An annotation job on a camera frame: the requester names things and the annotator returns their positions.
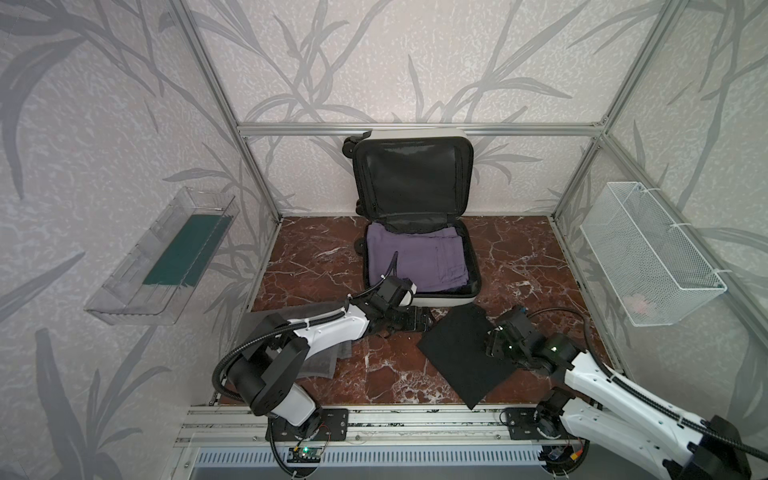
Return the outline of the black shirt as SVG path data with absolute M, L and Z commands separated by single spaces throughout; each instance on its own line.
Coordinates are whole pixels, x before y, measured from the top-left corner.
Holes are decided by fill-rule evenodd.
M 450 309 L 417 344 L 469 409 L 517 371 L 512 363 L 486 354 L 492 327 L 486 311 L 469 303 Z

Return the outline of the purple trousers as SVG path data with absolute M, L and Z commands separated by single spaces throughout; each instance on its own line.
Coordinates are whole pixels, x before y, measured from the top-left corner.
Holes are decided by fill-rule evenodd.
M 366 233 L 367 279 L 376 283 L 397 254 L 397 277 L 417 292 L 433 293 L 465 286 L 470 279 L 463 239 L 455 227 L 418 234 L 398 234 L 372 223 Z

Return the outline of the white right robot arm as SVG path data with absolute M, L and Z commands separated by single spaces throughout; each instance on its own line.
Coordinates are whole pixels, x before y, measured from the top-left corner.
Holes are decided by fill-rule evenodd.
M 589 317 L 575 315 L 583 345 L 563 333 L 544 335 L 534 313 L 520 306 L 485 337 L 487 356 L 555 381 L 532 415 L 541 436 L 599 445 L 658 479 L 749 479 L 750 459 L 766 461 L 766 452 L 743 443 L 726 419 L 706 420 L 608 367 L 595 351 Z

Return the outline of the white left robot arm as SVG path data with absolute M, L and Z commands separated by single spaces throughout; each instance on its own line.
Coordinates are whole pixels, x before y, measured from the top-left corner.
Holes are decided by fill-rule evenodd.
M 321 408 L 296 383 L 305 362 L 339 344 L 409 327 L 416 318 L 416 293 L 411 280 L 389 275 L 327 312 L 304 318 L 270 314 L 218 361 L 212 385 L 221 397 L 246 404 L 256 416 L 313 430 Z

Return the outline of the pink object in basket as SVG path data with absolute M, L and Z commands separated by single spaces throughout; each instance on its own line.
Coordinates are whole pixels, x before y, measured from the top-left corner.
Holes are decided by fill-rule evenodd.
M 622 300 L 630 315 L 654 317 L 657 314 L 657 305 L 642 294 L 624 296 Z

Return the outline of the white hard-shell suitcase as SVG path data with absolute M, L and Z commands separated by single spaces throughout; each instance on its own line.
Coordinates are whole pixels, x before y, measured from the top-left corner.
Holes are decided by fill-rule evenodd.
M 466 212 L 474 166 L 474 147 L 456 128 L 371 130 L 349 136 L 341 151 L 351 160 L 358 200 L 356 212 L 368 220 L 356 249 L 368 261 L 366 233 L 379 223 L 393 233 L 418 234 L 455 227 L 463 239 L 469 282 L 443 292 L 417 292 L 419 307 L 453 307 L 479 295 L 482 278 L 475 249 L 462 217 Z

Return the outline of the green circuit board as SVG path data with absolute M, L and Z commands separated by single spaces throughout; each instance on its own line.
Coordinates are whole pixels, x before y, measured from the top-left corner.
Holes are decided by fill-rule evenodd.
M 288 450 L 286 463 L 289 465 L 319 464 L 324 453 L 324 447 L 293 447 Z

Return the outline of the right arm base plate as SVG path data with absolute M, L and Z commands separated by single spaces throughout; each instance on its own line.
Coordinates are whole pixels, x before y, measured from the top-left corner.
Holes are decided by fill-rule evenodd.
M 560 440 L 566 436 L 559 425 L 540 419 L 535 407 L 507 407 L 498 419 L 511 440 Z

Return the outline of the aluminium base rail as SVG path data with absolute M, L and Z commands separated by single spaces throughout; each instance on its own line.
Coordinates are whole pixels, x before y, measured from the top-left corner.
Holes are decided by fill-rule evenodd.
M 487 404 L 477 410 L 463 405 L 347 405 L 350 411 L 347 438 L 331 442 L 333 446 L 397 446 L 397 445 L 559 445 L 560 440 L 511 440 L 498 416 L 505 405 Z M 188 410 L 179 433 L 173 441 L 184 447 L 266 446 L 268 419 L 257 417 L 249 409 L 234 405 L 192 407 Z M 636 448 L 672 451 L 684 448 L 683 429 L 664 419 L 653 420 L 642 427 L 608 409 L 590 412 L 578 407 L 573 420 L 579 436 L 592 442 L 627 440 Z

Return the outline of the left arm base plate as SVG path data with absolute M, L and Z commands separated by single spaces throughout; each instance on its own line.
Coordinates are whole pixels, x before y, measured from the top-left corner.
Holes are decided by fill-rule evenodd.
M 349 414 L 348 409 L 319 408 L 301 426 L 294 426 L 282 417 L 269 418 L 266 439 L 277 442 L 342 442 L 347 438 Z

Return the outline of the aluminium frame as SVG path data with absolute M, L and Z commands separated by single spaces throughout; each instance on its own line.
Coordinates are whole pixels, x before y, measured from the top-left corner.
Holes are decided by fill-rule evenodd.
M 619 136 L 633 106 L 659 96 L 700 106 L 691 126 L 644 120 L 635 161 L 698 224 L 720 264 L 723 300 L 767 324 L 758 257 L 766 214 L 755 166 L 723 134 L 752 46 L 767 41 L 763 1 L 187 1 L 198 52 L 239 145 L 275 207 L 347 215 L 344 137 L 451 133 L 474 148 L 475 215 L 541 216 L 569 198 L 576 148 Z

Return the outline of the clear plastic wall shelf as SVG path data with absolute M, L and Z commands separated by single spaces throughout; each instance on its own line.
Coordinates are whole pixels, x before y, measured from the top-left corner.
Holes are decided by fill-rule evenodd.
M 175 324 L 239 213 L 232 193 L 181 188 L 84 310 L 113 326 Z

